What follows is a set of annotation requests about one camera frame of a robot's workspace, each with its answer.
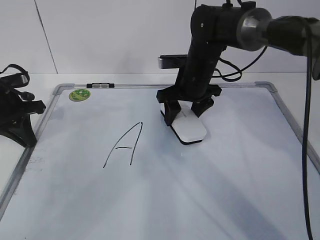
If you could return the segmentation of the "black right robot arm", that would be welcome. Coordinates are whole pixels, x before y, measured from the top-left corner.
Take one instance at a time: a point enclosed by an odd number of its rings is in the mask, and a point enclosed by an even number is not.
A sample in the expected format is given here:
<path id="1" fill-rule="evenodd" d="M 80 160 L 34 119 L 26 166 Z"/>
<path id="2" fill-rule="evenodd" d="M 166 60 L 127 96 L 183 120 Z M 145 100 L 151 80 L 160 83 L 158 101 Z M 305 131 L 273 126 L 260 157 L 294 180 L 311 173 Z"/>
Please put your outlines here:
<path id="1" fill-rule="evenodd" d="M 282 16 L 258 8 L 254 1 L 239 7 L 200 5 L 190 20 L 191 42 L 185 55 L 161 55 L 161 69 L 178 69 L 173 86 L 159 90 L 156 98 L 164 105 L 164 120 L 170 126 L 181 111 L 180 102 L 191 102 L 200 116 L 213 105 L 221 88 L 210 81 L 227 47 L 249 52 L 271 47 L 311 59 L 309 72 L 320 78 L 320 21 L 312 17 Z"/>

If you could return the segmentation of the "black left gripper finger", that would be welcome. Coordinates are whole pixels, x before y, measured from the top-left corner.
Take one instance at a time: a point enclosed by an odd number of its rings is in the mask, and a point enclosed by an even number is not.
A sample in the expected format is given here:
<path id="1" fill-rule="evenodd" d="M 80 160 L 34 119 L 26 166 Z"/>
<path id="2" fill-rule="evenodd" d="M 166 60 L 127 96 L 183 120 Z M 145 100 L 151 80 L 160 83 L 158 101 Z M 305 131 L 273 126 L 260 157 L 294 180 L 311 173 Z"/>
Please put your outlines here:
<path id="1" fill-rule="evenodd" d="M 14 131 L 12 131 L 10 128 L 5 128 L 5 127 L 1 127 L 0 128 L 0 135 L 4 136 L 14 142 L 16 142 L 17 144 L 19 144 L 20 146 L 26 148 L 27 145 L 25 144 L 25 142 L 22 140 L 21 137 L 19 137 Z"/>
<path id="2" fill-rule="evenodd" d="M 19 138 L 23 147 L 34 147 L 37 143 L 29 115 L 22 117 L 19 127 Z"/>

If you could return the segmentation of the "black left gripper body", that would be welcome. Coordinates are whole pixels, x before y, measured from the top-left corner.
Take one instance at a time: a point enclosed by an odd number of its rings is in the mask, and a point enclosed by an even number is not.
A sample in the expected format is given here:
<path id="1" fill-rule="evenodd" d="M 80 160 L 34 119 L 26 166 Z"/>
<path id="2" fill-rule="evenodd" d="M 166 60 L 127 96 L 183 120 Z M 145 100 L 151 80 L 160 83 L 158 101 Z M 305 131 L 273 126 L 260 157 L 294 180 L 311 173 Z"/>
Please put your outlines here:
<path id="1" fill-rule="evenodd" d="M 0 87 L 0 127 L 11 129 L 18 136 L 22 117 L 41 115 L 45 109 L 44 102 L 35 100 L 30 92 L 20 92 L 8 86 Z"/>

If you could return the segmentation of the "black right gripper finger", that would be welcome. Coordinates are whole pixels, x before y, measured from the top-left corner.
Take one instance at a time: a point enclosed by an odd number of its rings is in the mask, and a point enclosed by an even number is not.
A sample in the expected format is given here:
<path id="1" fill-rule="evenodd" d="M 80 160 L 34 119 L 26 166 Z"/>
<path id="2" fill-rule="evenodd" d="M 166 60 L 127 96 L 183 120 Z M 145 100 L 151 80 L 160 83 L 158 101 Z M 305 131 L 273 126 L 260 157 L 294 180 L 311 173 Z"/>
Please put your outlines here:
<path id="1" fill-rule="evenodd" d="M 181 109 L 182 108 L 177 100 L 166 100 L 164 102 L 164 121 L 167 126 L 172 125 Z"/>
<path id="2" fill-rule="evenodd" d="M 205 98 L 201 101 L 192 103 L 191 110 L 199 118 L 206 110 L 214 105 L 214 100 L 211 97 Z"/>

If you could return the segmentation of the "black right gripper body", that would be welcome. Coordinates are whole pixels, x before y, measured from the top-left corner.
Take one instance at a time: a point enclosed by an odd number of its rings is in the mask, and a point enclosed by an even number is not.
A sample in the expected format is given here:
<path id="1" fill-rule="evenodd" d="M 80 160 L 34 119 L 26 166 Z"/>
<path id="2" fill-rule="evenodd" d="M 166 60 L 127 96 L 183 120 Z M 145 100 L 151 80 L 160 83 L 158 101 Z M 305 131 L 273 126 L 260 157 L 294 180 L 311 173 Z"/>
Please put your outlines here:
<path id="1" fill-rule="evenodd" d="M 192 42 L 175 84 L 157 91 L 158 102 L 200 102 L 211 96 L 218 97 L 222 89 L 218 85 L 210 85 L 210 81 L 221 53 L 221 44 Z"/>

